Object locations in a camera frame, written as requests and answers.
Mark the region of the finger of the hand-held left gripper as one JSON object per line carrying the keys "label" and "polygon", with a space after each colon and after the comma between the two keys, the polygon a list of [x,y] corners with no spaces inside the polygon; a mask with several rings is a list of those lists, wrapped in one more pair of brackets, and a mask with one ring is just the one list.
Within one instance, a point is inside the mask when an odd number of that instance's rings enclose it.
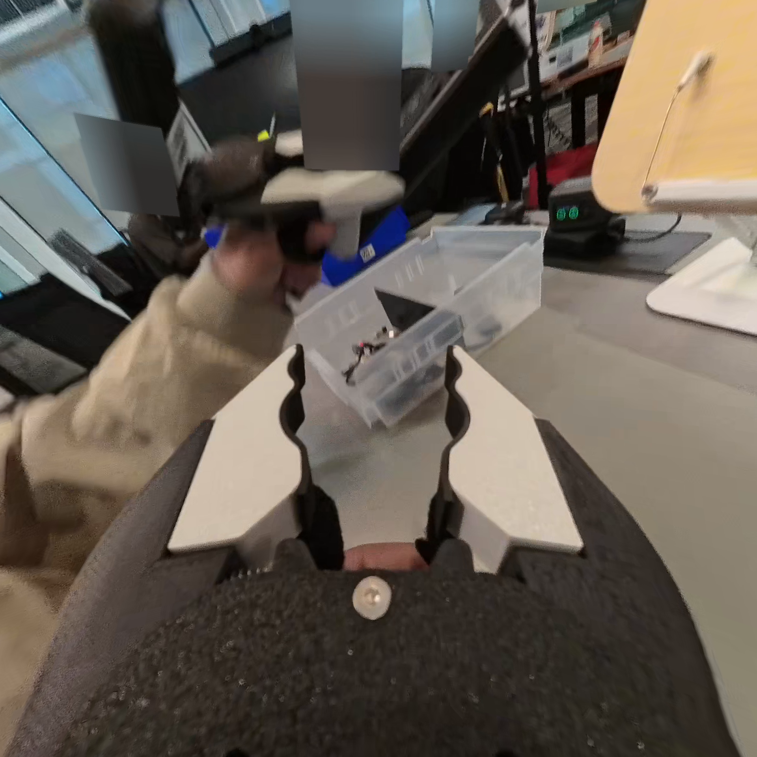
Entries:
{"label": "finger of the hand-held left gripper", "polygon": [[385,171],[288,168],[270,179],[262,204],[317,202],[323,209],[379,209],[402,199],[402,178]]}
{"label": "finger of the hand-held left gripper", "polygon": [[330,254],[338,260],[355,257],[360,243],[362,210],[354,203],[324,203],[323,220],[334,226]]}

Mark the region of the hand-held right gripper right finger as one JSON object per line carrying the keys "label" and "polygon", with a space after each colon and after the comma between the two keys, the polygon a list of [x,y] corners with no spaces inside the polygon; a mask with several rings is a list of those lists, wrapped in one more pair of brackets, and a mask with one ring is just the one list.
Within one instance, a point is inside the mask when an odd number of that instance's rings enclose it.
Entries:
{"label": "hand-held right gripper right finger", "polygon": [[488,573],[521,548],[579,555],[584,542],[534,413],[459,346],[448,348],[444,374],[450,440],[421,555],[430,563],[456,538]]}

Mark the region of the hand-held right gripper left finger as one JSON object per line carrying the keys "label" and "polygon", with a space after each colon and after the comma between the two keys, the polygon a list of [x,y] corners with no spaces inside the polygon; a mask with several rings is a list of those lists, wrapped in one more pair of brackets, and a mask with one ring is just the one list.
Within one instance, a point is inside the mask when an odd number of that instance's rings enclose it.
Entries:
{"label": "hand-held right gripper left finger", "polygon": [[213,417],[169,554],[229,547],[247,568],[265,569],[280,543],[299,538],[319,568],[342,568],[336,505],[298,438],[305,381],[304,349],[290,346]]}

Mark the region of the blue plastic bin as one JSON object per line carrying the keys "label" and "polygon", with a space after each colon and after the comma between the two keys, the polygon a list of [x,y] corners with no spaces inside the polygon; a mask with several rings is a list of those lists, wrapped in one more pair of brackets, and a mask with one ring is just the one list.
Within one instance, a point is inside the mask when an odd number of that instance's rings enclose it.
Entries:
{"label": "blue plastic bin", "polygon": [[[211,266],[211,255],[220,243],[227,226],[211,227],[217,231],[216,245],[208,248],[205,261],[209,263],[214,274],[215,272]],[[406,240],[409,229],[409,220],[400,207],[364,212],[361,218],[360,243],[356,256],[350,260],[338,260],[330,254],[329,245],[325,248],[321,261],[321,277],[323,274],[323,262],[326,262],[327,269],[333,267],[346,269],[346,273],[339,272],[337,274],[337,282],[346,281],[350,275],[360,272],[366,266],[376,262],[384,254],[397,248]]]}

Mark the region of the clear plastic bin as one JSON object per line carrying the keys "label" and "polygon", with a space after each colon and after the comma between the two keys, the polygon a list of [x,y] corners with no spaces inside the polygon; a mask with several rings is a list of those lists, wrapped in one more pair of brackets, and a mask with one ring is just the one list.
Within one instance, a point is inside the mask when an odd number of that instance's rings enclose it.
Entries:
{"label": "clear plastic bin", "polygon": [[534,226],[440,226],[326,291],[296,317],[295,341],[369,427],[396,425],[441,388],[447,350],[418,361],[416,324],[393,331],[375,289],[458,313],[465,343],[455,346],[477,355],[541,306],[543,237]]}

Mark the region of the person's left hand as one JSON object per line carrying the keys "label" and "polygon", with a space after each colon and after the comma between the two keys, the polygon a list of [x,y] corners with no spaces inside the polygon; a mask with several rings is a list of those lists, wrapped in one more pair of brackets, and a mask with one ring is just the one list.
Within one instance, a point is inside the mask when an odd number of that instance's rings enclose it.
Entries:
{"label": "person's left hand", "polygon": [[333,224],[312,222],[304,236],[310,259],[302,263],[285,258],[274,229],[230,224],[211,255],[211,266],[233,294],[267,298],[283,306],[288,298],[303,298],[320,281],[318,253],[330,245],[335,233]]}

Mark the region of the person's right hand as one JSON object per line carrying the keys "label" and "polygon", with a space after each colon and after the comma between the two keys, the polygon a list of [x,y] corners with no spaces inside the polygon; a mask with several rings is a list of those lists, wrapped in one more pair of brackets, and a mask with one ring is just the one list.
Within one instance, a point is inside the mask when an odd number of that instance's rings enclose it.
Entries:
{"label": "person's right hand", "polygon": [[350,572],[408,572],[428,568],[413,543],[373,543],[354,546],[345,552],[343,569]]}

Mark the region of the black divider of clear bin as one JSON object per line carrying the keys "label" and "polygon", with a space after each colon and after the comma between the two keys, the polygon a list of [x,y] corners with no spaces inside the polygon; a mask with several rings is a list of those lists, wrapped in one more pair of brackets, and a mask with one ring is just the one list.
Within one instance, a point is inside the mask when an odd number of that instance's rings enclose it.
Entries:
{"label": "black divider of clear bin", "polygon": [[382,289],[375,289],[375,295],[395,332],[405,332],[435,310],[432,305]]}

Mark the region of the red bag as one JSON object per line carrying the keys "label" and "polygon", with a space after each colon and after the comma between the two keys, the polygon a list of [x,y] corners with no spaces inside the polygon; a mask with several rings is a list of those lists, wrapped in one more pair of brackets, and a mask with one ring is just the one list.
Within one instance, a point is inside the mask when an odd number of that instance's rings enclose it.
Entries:
{"label": "red bag", "polygon": [[[564,150],[546,157],[546,186],[547,196],[562,182],[591,175],[594,157],[599,147],[598,142],[587,144],[583,147]],[[539,209],[538,201],[537,167],[535,164],[529,167],[528,190],[526,207],[530,210]]]}

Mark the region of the black charger with display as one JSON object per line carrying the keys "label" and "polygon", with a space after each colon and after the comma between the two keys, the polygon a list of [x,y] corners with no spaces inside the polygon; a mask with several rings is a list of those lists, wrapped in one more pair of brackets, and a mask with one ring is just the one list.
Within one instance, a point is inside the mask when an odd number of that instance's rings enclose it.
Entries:
{"label": "black charger with display", "polygon": [[545,258],[601,258],[613,254],[625,240],[625,219],[598,202],[590,175],[566,179],[554,187],[548,213]]}

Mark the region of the wooden laptop stand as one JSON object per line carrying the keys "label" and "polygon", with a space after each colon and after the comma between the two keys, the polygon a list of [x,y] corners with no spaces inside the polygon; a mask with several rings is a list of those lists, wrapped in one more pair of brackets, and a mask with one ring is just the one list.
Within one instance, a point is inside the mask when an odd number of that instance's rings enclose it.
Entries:
{"label": "wooden laptop stand", "polygon": [[607,210],[696,214],[724,234],[647,296],[756,335],[756,2],[649,1],[593,162]]}

